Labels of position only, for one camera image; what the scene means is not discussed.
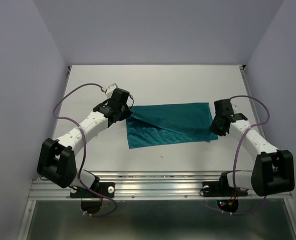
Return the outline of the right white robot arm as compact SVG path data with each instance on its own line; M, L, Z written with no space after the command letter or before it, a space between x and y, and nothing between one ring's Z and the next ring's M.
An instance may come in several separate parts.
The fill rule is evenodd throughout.
M246 193L254 191L264 197L294 190L293 155L270 144L251 125L242 113L236 113L230 99L214 102L215 117L210 131L218 136L231 135L238 141L237 152L244 148L254 160L251 172L237 170L223 172L218 189L223 195L235 190Z

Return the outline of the teal cloth napkin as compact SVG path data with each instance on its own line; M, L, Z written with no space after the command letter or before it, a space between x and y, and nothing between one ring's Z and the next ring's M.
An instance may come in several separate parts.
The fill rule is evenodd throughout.
M207 102L141 105L126 119L129 149L218 139Z

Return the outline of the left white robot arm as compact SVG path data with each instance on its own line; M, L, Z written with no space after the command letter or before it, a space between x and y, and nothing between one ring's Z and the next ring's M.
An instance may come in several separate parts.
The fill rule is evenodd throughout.
M76 187L88 197L102 197L100 179L83 169L84 163L77 166L75 157L86 151L87 143L100 132L116 122L128 118L132 111L127 105L131 94L115 84L105 91L106 100L93 108L81 122L66 134L46 139L41 146L37 173L61 188Z

